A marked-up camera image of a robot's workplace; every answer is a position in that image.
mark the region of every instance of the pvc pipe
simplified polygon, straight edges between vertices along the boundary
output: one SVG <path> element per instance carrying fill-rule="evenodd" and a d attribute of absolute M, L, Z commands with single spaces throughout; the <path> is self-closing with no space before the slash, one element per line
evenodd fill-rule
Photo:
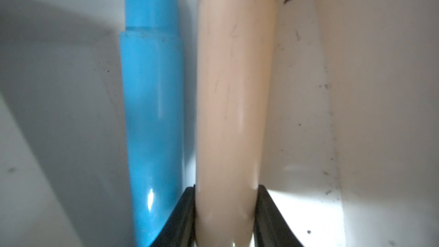
<path fill-rule="evenodd" d="M 276 0 L 199 0 L 195 233 L 248 246 L 270 85 Z"/>
<path fill-rule="evenodd" d="M 183 189 L 184 62 L 177 10 L 177 0 L 126 0 L 126 31 L 120 35 L 138 247 L 154 241 Z"/>

